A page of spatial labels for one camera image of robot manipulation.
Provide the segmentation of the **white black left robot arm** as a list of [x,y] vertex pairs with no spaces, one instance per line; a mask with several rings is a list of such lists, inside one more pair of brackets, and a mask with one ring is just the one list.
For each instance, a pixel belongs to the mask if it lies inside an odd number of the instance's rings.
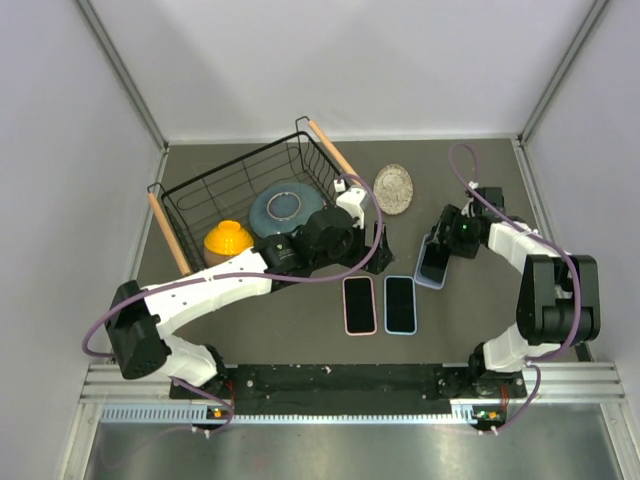
[[267,236],[230,260],[179,281],[142,287],[120,285],[105,330],[126,380],[160,372],[193,385],[205,396],[226,387],[222,358],[210,345],[196,345],[176,331],[206,314],[241,300],[270,294],[296,283],[317,283],[315,271],[341,265],[350,273],[382,272],[392,259],[382,220],[374,223],[374,243],[340,207],[325,207],[289,233]]

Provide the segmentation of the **lilac phone case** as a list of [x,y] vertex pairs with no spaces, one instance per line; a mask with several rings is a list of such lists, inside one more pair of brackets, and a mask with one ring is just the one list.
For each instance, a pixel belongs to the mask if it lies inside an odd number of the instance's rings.
[[423,244],[421,246],[421,250],[420,250],[420,253],[419,253],[419,256],[418,256],[418,260],[417,260],[417,263],[416,263],[416,267],[415,267],[414,281],[420,286],[423,286],[423,287],[426,287],[426,288],[430,288],[430,289],[433,289],[433,290],[441,290],[444,287],[448,266],[447,266],[447,270],[446,270],[446,273],[445,273],[444,281],[441,284],[436,284],[434,282],[431,282],[431,281],[425,279],[424,277],[422,277],[420,275],[420,273],[419,273],[419,267],[420,267],[421,260],[422,260],[422,257],[423,257],[423,254],[424,254],[424,250],[425,250],[425,239],[428,236],[429,235],[425,236],[424,239],[423,239]]

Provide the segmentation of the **teal edged black smartphone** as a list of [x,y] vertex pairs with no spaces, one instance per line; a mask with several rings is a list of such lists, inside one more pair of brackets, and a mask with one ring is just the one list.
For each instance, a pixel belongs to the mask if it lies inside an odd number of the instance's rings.
[[448,249],[438,243],[426,245],[419,267],[419,273],[425,279],[441,284],[444,281],[449,261]]

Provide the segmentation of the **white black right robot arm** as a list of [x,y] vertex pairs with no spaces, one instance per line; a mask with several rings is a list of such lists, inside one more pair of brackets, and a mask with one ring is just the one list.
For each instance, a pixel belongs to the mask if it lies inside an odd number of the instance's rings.
[[453,257],[473,259],[481,247],[504,258],[521,276],[515,322],[476,346],[465,373],[445,374],[442,393],[469,389],[479,397],[521,395],[521,371],[530,359],[547,359],[562,347],[596,339],[601,329],[596,260],[571,255],[504,212],[499,187],[471,184],[463,208],[448,204],[425,236],[416,282],[440,290]]

